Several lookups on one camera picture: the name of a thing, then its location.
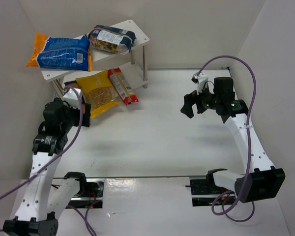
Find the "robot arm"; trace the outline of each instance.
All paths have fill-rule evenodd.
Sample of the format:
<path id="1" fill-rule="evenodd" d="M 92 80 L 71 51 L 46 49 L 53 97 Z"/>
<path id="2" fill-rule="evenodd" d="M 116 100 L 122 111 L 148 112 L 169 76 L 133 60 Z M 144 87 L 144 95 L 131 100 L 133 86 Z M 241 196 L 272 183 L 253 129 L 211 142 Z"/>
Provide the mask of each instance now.
<path id="1" fill-rule="evenodd" d="M 205 87 L 207 76 L 192 79 L 198 84 L 197 90 L 184 97 L 184 105 L 181 112 L 192 118 L 192 106 L 196 104 L 198 114 L 207 109 L 215 110 L 221 116 L 222 121 L 233 135 L 240 156 L 247 166 L 248 160 L 248 136 L 246 129 L 250 129 L 251 137 L 251 164 L 248 181 L 244 185 L 244 194 L 240 201 L 243 203 L 262 199 L 274 198 L 280 189 L 285 174 L 282 169 L 276 169 L 269 157 L 266 155 L 252 124 L 246 125 L 248 108 L 243 100 L 235 100 L 233 91 L 233 80 L 229 77 L 214 79 L 213 93 Z M 226 169 L 216 169 L 208 172 L 206 179 L 211 189 L 217 190 L 223 187 L 234 191 L 237 195 L 242 187 L 244 175 L 235 174 Z"/>
<path id="2" fill-rule="evenodd" d="M 76 89 L 80 99 L 82 91 Z M 33 157 L 30 176 L 37 175 L 55 156 L 61 153 L 67 142 L 67 134 L 79 124 L 80 110 L 77 96 L 69 90 L 62 98 L 45 106 L 44 121 L 33 142 Z M 85 104 L 82 126 L 90 125 L 90 104 Z M 69 172 L 56 193 L 49 199 L 52 181 L 60 158 L 50 164 L 45 171 L 27 185 L 23 200 L 13 220 L 6 220 L 4 232 L 10 236 L 56 235 L 58 218 L 73 196 L 81 196 L 87 181 L 83 173 Z"/>

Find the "lower shelf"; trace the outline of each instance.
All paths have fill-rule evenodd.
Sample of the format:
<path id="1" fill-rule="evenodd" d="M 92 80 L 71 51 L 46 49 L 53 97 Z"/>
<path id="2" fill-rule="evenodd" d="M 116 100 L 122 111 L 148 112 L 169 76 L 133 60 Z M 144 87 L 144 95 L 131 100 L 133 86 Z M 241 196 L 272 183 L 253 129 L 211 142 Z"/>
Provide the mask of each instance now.
<path id="1" fill-rule="evenodd" d="M 148 83 L 147 81 L 143 81 L 143 71 L 138 66 L 138 64 L 132 65 L 130 62 L 128 62 L 126 64 L 119 66 L 119 68 L 122 71 L 125 78 L 127 79 L 132 89 L 136 89 Z M 63 82 L 73 81 L 76 78 L 94 75 L 98 72 L 100 72 L 100 70 L 92 71 L 92 72 L 77 71 L 65 76 Z"/>

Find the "dark blue package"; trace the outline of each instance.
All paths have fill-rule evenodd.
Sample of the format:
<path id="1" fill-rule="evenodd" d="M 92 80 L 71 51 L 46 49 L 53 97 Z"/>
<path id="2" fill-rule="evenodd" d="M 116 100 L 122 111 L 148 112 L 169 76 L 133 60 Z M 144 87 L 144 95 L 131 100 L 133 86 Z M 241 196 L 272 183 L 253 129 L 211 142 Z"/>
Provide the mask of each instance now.
<path id="1" fill-rule="evenodd" d="M 39 66 L 47 69 L 92 71 L 89 40 L 51 38 L 37 33 L 34 52 L 26 66 Z"/>
<path id="2" fill-rule="evenodd" d="M 97 49 L 126 54 L 131 51 L 136 35 L 129 30 L 97 25 L 88 34 L 88 38 L 91 45 Z"/>

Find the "shelf top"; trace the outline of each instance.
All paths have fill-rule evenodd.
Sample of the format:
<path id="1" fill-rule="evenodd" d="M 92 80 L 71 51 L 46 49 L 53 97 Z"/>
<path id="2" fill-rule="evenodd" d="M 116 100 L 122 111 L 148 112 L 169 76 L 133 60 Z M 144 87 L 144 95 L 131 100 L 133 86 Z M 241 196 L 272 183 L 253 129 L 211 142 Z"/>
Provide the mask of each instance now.
<path id="1" fill-rule="evenodd" d="M 144 45 L 147 45 L 149 42 L 149 38 L 143 33 L 143 31 L 132 20 L 127 20 L 127 21 L 118 23 L 116 25 L 113 25 L 112 27 L 130 30 L 136 34 L 137 38 L 134 41 L 134 45 L 132 47 L 132 50 L 134 50 L 138 47 L 142 47 Z M 117 54 L 104 52 L 104 51 L 95 49 L 93 47 L 91 47 L 91 51 L 92 51 L 93 64 L 95 62 L 99 62 L 101 60 L 107 60 L 107 59 L 117 56 Z M 77 71 L 76 70 L 42 69 L 41 72 L 44 76 L 44 79 L 46 81 L 50 82 L 50 81 L 59 79 L 63 76 L 69 75 L 69 74 L 77 72 Z"/>

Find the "yellow bag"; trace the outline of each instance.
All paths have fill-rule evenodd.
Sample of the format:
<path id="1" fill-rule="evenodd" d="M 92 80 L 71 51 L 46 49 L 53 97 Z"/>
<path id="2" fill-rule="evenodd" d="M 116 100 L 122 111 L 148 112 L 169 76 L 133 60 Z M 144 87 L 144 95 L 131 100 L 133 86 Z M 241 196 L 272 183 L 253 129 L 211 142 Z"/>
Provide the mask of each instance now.
<path id="1" fill-rule="evenodd" d="M 120 105 L 115 100 L 114 87 L 108 78 L 107 70 L 77 78 L 76 81 L 84 93 L 86 102 L 91 105 L 91 118 L 95 118 L 113 106 Z"/>

